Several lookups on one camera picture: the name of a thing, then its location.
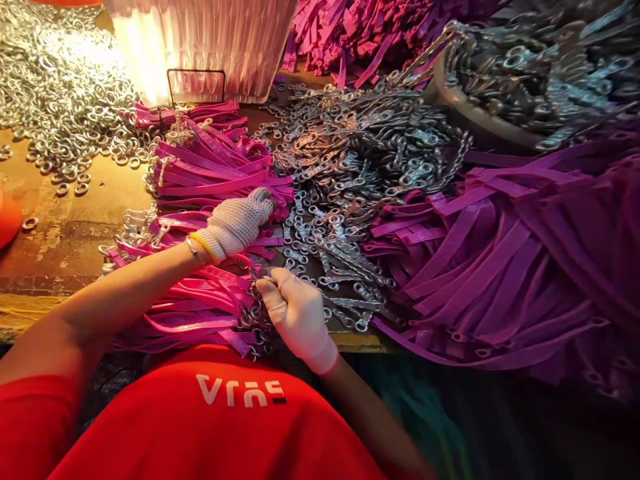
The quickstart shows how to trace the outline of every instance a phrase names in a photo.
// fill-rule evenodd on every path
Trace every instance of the pile of purple straps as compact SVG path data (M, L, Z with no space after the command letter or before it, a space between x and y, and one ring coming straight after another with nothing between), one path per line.
M410 320L374 325L444 365L638 399L640 153L629 147L469 152L501 168L472 169L455 196L386 207L362 249L398 282L392 300Z
M417 58L447 22L488 20L500 0L300 0L285 47L282 68L293 72L298 57L316 75L331 73L344 88L347 73L355 88L376 83L381 65L389 70Z
M233 103L199 107L181 122L180 130L188 140L182 145L159 142L147 182L159 195L161 210L180 210L148 216L140 225L125 223L144 230L147 240L134 246L120 236L115 248L105 253L117 267L178 244L188 233L204 228L212 210L224 199L246 197L256 187L268 187L280 201L270 220L282 221L288 216L286 204L293 201L293 188L288 186L291 178L270 173L269 151L248 138L246 128L239 126L244 121L238 123L236 114L237 104ZM146 126L158 126L159 115L141 107L138 119ZM173 117L166 112L162 115L167 116L163 119L166 125L175 121L175 112ZM198 124L197 120L205 118L213 118L213 123ZM214 128L216 122L226 130ZM273 232L264 228L247 253L273 258L267 247L283 244L282 238L272 237ZM248 354L252 345L263 342L259 328L247 323L255 308L249 274L253 261L250 255L238 255L227 262L223 268L236 267L240 274L210 265L178 282L142 321L116 338L114 348L157 353L211 343L232 345L243 356Z

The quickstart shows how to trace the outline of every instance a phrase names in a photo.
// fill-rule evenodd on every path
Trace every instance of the shirt logo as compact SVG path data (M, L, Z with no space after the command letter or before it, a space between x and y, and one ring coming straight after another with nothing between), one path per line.
M209 387L207 382L209 382L210 378L208 375L202 375L200 373L196 374L196 380L198 380L198 385L200 385L200 391L202 392L202 396L205 399L207 405L211 405L215 398L218 395L218 391L222 386L223 380L221 378L216 378L213 382L213 385ZM242 396L242 400L244 402L245 408L254 408L257 404L259 407L268 406L269 402L267 401L267 396L265 392L262 391L258 382L250 381L245 382L244 384L244 392L240 391L240 383L236 380L229 380L225 385L225 390L227 391L227 406L235 407L235 390L238 389L238 392ZM287 402L287 398L285 397L284 392L282 391L282 387L280 387L280 382L278 380L272 380L265 382L264 389L269 394L269 398L271 400L272 405L281 405Z

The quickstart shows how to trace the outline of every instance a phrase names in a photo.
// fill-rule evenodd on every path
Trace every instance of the worn workbench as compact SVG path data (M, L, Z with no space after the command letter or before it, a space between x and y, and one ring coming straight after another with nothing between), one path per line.
M300 72L287 83L304 81L322 88L327 78ZM249 118L249 131L273 118L256 105L244 106L240 116ZM89 173L89 191L82 197L70 192L55 195L51 178L26 162L28 141L13 142L10 131L0 131L0 145L9 144L12 158L0 163L4 191L21 205L24 218L36 217L31 232L20 232L0 250L0 342L12 343L28 326L101 274L99 245L113 243L126 209L147 209L151 196L145 190L142 168L119 167L110 157L98 156ZM329 326L343 351L385 351L376 335L346 331L335 320Z

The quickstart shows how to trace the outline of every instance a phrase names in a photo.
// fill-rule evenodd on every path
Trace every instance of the bracelet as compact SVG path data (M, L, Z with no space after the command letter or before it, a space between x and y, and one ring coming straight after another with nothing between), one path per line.
M200 238L197 232L191 232L189 234L189 238L196 240L196 242L198 242L202 246L202 248L204 248L204 250L207 251L207 253L211 256L214 265L220 263L218 261L218 258L216 258L215 254L213 253L213 250L211 250L211 247L207 245L207 242L205 242L204 240L202 240L202 238Z
M200 258L200 253L198 253L198 250L196 250L195 248L193 248L193 245L191 244L191 238L187 237L186 238L186 242L187 245L189 246L189 250L191 250L191 253L193 254L193 256L198 260L198 262L200 263L200 265L206 265L207 262L202 261L202 258Z

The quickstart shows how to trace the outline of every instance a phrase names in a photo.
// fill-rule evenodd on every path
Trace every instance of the white work glove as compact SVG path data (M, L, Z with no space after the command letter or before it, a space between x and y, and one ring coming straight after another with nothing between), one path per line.
M282 268L272 269L270 279L260 279L255 286L293 354L317 375L330 372L338 360L338 348L325 325L320 290Z
M256 238L259 227L266 222L273 211L273 204L267 200L271 192L256 188L244 199L224 200L214 208L205 229L191 234L211 255L214 263L243 252Z

